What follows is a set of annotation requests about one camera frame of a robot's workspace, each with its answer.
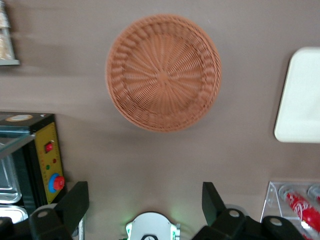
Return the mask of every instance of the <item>green light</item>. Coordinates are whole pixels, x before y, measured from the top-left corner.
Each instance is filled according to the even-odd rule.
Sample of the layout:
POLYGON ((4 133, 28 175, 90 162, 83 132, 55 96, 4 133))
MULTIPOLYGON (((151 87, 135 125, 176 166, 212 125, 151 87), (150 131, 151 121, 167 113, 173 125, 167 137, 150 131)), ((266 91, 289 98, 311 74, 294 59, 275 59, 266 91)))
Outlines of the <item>green light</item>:
POLYGON ((170 227, 171 240, 175 240, 176 239, 176 232, 177 232, 176 225, 171 224, 171 227, 170 227))
POLYGON ((130 240, 131 237, 131 231, 132 231, 132 222, 128 223, 125 227, 126 233, 128 234, 127 240, 130 240))

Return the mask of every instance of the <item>red button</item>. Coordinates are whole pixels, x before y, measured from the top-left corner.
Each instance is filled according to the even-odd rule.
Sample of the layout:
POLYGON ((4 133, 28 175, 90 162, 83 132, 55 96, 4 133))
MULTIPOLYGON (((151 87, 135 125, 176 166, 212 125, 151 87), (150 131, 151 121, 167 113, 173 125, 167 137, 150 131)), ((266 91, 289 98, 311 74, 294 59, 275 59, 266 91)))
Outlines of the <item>red button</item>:
POLYGON ((53 182, 54 190, 61 190, 65 186, 65 178, 63 176, 57 176, 53 182))
POLYGON ((44 146, 44 149, 45 149, 45 152, 48 153, 48 152, 50 152, 52 149, 54 149, 54 145, 52 144, 52 142, 49 142, 49 143, 47 143, 47 144, 44 146))

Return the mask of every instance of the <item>yellow control panel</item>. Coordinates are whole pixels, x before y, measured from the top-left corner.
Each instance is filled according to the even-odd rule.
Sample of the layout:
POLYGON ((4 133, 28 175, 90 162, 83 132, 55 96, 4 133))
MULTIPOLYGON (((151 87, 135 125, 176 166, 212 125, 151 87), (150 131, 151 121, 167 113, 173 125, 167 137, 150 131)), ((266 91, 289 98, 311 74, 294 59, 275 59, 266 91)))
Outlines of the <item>yellow control panel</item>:
POLYGON ((34 142, 46 199, 51 204, 65 184, 55 123, 38 130, 34 142))

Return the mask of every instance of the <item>oven door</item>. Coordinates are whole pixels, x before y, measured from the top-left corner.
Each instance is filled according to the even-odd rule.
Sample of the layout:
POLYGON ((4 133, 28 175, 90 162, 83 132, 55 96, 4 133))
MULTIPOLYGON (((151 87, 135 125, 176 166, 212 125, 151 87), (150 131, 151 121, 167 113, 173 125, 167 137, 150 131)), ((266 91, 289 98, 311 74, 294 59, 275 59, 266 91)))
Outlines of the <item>oven door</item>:
POLYGON ((21 197, 12 153, 31 142, 29 132, 7 132, 0 130, 0 204, 15 204, 21 197))

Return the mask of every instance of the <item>white cutting board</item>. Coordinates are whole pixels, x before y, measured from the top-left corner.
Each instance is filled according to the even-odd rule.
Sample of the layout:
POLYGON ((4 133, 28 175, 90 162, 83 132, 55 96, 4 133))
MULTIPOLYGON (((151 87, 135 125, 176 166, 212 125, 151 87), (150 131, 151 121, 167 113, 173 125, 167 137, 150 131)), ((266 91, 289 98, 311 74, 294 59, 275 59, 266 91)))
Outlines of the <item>white cutting board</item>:
POLYGON ((320 143, 320 47, 292 56, 274 135, 280 142, 320 143))

